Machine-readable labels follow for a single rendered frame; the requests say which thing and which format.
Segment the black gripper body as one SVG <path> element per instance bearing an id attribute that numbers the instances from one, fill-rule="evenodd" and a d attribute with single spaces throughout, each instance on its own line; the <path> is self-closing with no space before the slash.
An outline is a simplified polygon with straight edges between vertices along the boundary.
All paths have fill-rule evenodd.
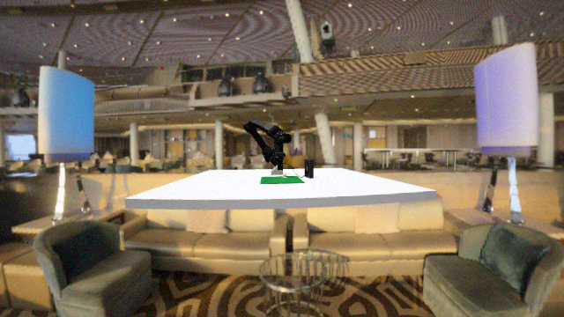
<path id="1" fill-rule="evenodd" d="M 283 152 L 283 144 L 274 144 L 276 153 L 273 153 L 273 157 L 275 158 L 283 158 L 286 156 L 286 154 Z"/>

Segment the green circuit board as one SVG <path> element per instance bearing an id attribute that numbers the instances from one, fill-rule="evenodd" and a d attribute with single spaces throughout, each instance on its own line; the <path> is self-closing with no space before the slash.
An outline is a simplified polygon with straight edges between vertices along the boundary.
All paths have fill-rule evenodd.
<path id="1" fill-rule="evenodd" d="M 305 183 L 298 176 L 270 176 L 262 177 L 260 184 L 294 184 L 294 183 Z"/>

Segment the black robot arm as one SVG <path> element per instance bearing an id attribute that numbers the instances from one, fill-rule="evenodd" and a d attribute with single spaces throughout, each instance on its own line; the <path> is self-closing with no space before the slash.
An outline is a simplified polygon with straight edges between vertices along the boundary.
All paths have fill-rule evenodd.
<path id="1" fill-rule="evenodd" d="M 243 129 L 246 130 L 246 132 L 248 132 L 249 134 L 251 134 L 252 137 L 254 137 L 254 139 L 258 143 L 258 145 L 261 147 L 262 154 L 265 158 L 265 161 L 267 163 L 271 162 L 276 167 L 277 166 L 277 160 L 275 159 L 275 157 L 272 157 L 273 153 L 276 153 L 274 145 L 273 145 L 273 148 L 267 146 L 267 144 L 264 142 L 264 140 L 261 138 L 261 136 L 256 131 L 256 128 L 259 128 L 259 129 L 265 131 L 266 135 L 274 138 L 275 144 L 290 143 L 292 141 L 291 135 L 286 134 L 284 132 L 284 130 L 282 130 L 280 127 L 278 127 L 275 124 L 271 124 L 271 123 L 267 124 L 267 123 L 264 123 L 264 122 L 257 120 L 256 118 L 252 118 L 250 121 L 248 121 L 244 124 Z"/>

